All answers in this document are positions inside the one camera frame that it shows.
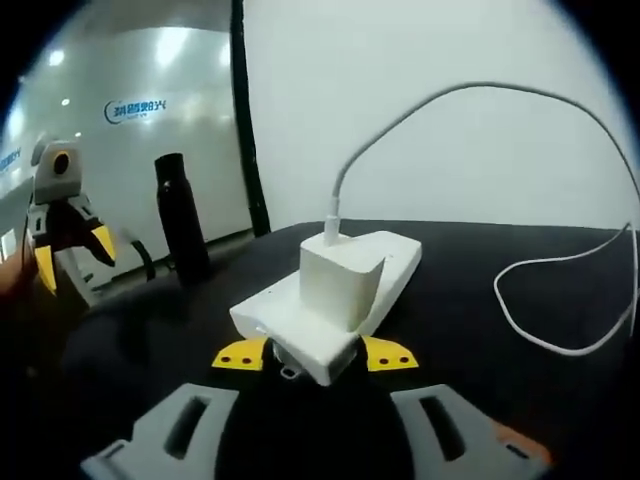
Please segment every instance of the black bottle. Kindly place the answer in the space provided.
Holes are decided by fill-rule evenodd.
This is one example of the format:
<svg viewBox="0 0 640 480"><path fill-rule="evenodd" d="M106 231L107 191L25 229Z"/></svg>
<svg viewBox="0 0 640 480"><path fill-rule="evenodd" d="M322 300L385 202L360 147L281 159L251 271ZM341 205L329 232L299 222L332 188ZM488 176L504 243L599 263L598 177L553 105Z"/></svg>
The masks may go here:
<svg viewBox="0 0 640 480"><path fill-rule="evenodd" d="M155 161L158 211L169 252L182 285L194 285L209 276L209 255L202 236L191 185L181 153Z"/></svg>

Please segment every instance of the charging cable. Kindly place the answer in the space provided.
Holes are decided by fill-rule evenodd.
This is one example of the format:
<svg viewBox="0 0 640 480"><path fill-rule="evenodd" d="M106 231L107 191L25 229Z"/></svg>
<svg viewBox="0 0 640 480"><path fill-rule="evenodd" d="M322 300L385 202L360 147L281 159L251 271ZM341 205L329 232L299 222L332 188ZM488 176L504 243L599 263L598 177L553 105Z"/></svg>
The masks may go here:
<svg viewBox="0 0 640 480"><path fill-rule="evenodd" d="M591 110L589 110L589 108L585 107L580 102L578 102L576 100L572 100L572 99L570 99L568 97L565 97L563 95L559 95L559 94L553 93L553 92L548 92L546 90L541 90L541 89L534 88L534 87L527 87L527 86L516 85L516 84L512 84L512 83L491 82L491 81L465 82L465 83L460 83L460 84L456 84L456 85L447 87L447 88L445 88L443 90L439 90L439 91L433 93L432 95L426 97L421 102L418 102L417 104L412 106L410 109L406 110L404 113L402 113L400 116L398 116L395 120L393 120L387 126L385 126L382 130L378 131L373 137L371 137L371 139L369 139L367 142L365 142L360 148L358 148L358 150L356 150L353 153L353 155L351 155L351 157L349 157L347 159L347 161L344 163L344 165L342 165L342 167L338 171L338 175L336 176L336 180L335 180L335 183L333 185L333 190L331 192L331 200L330 200L330 203L329 203L329 212L328 212L328 214L327 214L327 216L325 218L325 223L324 223L324 242L325 242L325 245L333 245L337 241L338 236L340 234L340 191L342 190L342 184L344 183L344 179L347 176L347 173L349 172L349 169L353 166L353 164L365 152L367 152L367 150L369 150L373 145L378 143L378 141L381 140L385 135L387 135L391 130L393 130L394 128L399 126L402 122L404 122L407 118L412 116L418 110L422 109L422 107L425 107L426 105L430 104L431 102L433 102L433 101L435 101L435 100L437 100L439 98L442 98L442 97L444 97L446 95L449 95L451 93L460 92L462 90L474 89L474 88L494 88L494 89L499 89L499 90L511 90L511 91L516 91L516 92L528 93L528 94L532 94L532 95L538 95L540 97L550 98L552 100L556 100L556 101L559 101L561 103L570 105L570 106L572 106L574 108L577 108L578 110L582 111L583 113L586 113L594 122L596 122L600 126L600 128L602 128L602 130L606 133L606 135L609 138L609 140L611 140L611 142L613 143L613 146L615 147L616 151L618 152L618 155L620 155L620 158L624 162L624 165L625 165L625 167L627 169L627 172L629 173L629 176L630 176L631 181L633 183L633 186L635 188L636 195L638 196L638 201L640 202L640 188L638 187L638 184L635 181L635 177L633 175L633 170L631 168L631 165L629 164L629 161L627 160L627 157L625 156L624 152L622 151L622 148L620 147L620 145L618 144L618 142L614 138L614 136L611 133L611 131L609 130L609 128L605 125L605 123L602 120L600 120L600 118L595 113L593 113ZM633 329L634 329L634 326L635 326L636 304L637 304L637 301L638 301L638 249L637 249L636 230L633 227L633 225L631 224L631 222L627 223L627 225L625 225L624 228L622 230L620 230L615 235L615 237L613 237L612 239L608 240L607 242L605 242L604 244L600 245L599 247L596 247L596 248L594 248L592 250L589 250L587 252L584 252L584 253L581 253L581 254L578 254L578 255L573 255L571 257L536 259L536 260L527 260L527 261L524 261L524 262L517 262L517 263L514 263L513 265L508 266L502 272L500 272L496 276L496 278L495 278L495 280L493 282L493 288L494 288L496 297L498 298L498 302L500 303L500 307L502 308L502 311L503 311L507 321L509 322L511 327L516 331L516 333L518 333L522 337L526 338L530 342L535 343L536 345L539 345L539 346L541 346L543 348L546 348L548 350L551 350L553 352L559 353L560 355L567 355L567 356L588 355L589 353L592 353L595 350L597 350L598 348L600 348L611 337L613 337L613 335L620 329L620 327L624 323L624 320L627 318L627 315L629 314L629 312L628 312L629 309L627 309L627 311L625 311L622 314L622 316L616 322L614 327L604 337L602 337L600 340L598 340L593 345L590 345L590 346L585 347L585 348L580 348L580 349L562 348L562 347L558 347L556 345L552 345L552 344L550 344L548 342L545 342L545 341L543 341L543 340L541 340L541 339L539 339L537 337L534 337L533 335L525 332L522 328L520 328L513 321L513 318L511 317L511 315L509 313L509 310L507 309L507 306L505 305L504 300L502 299L502 295L500 295L500 290L498 289L498 282L500 281L500 279L507 272L513 270L514 268L522 266L522 265L529 265L529 264L533 264L533 263L562 262L562 261L573 260L573 259L576 259L576 258L582 258L582 257L586 257L588 255L591 255L592 253L595 253L598 250L606 247L611 242L613 242L615 239L617 239L620 235L622 235L622 233L624 231L626 231L629 228L630 225L632 227L632 235L631 235L631 237L632 237L632 241L633 241L633 303L631 305L631 335L633 335Z"/></svg>
<svg viewBox="0 0 640 480"><path fill-rule="evenodd" d="M498 282L500 281L500 279L503 276L505 276L507 273L509 273L511 270L514 270L515 268L522 267L524 265L534 265L538 263L566 262L568 260L576 260L578 258L586 257L588 255L591 255L592 253L596 253L602 250L603 248L607 247L609 244L616 241L618 237L620 237L620 235L622 235L629 228L629 226L631 226L631 223L627 223L622 228L622 230L620 230L614 237L610 238L602 245L595 247L591 250L588 250L586 252L579 253L577 255L571 255L569 257L539 258L535 260L524 260L521 262L516 262L512 265L509 265L507 268L502 270L493 281L493 291L495 292L496 297L498 298L498 303L500 304L500 308L502 308L502 313L504 313L504 316L507 319L507 322L509 322L509 325L511 325L511 328L513 328L518 335L529 340L531 343L535 343L536 345L546 350L550 350L552 352L558 353L560 355L565 355L567 357L582 357L584 355L589 355L590 353L593 353L596 350L598 350L600 347L602 347L605 343L609 341L609 339L611 339L616 334L618 330L620 330L620 327L622 327L622 325L624 324L624 321L627 319L627 316L629 315L629 310L631 310L631 335L633 335L633 327L634 327L635 318L636 318L636 304L638 302L638 240L636 238L635 229L632 229L632 232L631 232L631 239L633 244L633 300L632 300L632 303L630 307L627 308L622 313L620 318L618 318L618 321L613 326L613 328L611 328L611 330L609 330L609 332L607 332L600 340L589 345L588 347L575 348L575 349L563 348L557 345L553 345L552 343L545 342L544 340L526 332L520 326L518 326L518 324L513 320L513 317L511 316L511 313L509 313L509 309L507 308L507 305L505 304L504 299L500 294L500 290L498 289Z"/></svg>

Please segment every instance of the table surface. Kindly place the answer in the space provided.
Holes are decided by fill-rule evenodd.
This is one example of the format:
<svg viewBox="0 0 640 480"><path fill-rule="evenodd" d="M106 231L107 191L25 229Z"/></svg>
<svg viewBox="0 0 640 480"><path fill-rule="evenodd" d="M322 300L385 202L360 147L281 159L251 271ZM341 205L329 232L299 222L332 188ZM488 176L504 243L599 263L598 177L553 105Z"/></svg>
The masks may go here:
<svg viewBox="0 0 640 480"><path fill-rule="evenodd" d="M93 412L83 422L103 431L84 442L88 453L123 436L133 419L181 384L203 383L215 353L240 339L229 308L297 269L300 242L321 228L300 224L256 239L202 285L183 289L169 276L94 308L69 338L63 361L78 412ZM615 231L406 221L344 221L342 230L388 230L422 242L422 260L376 336L409 348L425 382L450 385L552 452L609 391L627 327L592 355L558 356L509 327L493 279L516 261L580 253ZM516 269L502 280L503 296L534 335L585 346L630 304L631 248L627 235L580 260Z"/></svg>

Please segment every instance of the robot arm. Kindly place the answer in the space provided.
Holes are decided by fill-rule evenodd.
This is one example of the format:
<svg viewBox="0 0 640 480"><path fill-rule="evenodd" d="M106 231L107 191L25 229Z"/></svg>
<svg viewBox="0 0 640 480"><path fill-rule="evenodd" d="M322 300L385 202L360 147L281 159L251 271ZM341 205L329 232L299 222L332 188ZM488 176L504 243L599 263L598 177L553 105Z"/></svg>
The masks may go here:
<svg viewBox="0 0 640 480"><path fill-rule="evenodd" d="M55 294L53 254L56 251L82 246L97 260L113 267L115 249L109 230L95 215L82 192L82 165L76 144L40 142L33 155L32 164L37 165L37 170L28 226L33 235L40 277Z"/></svg>

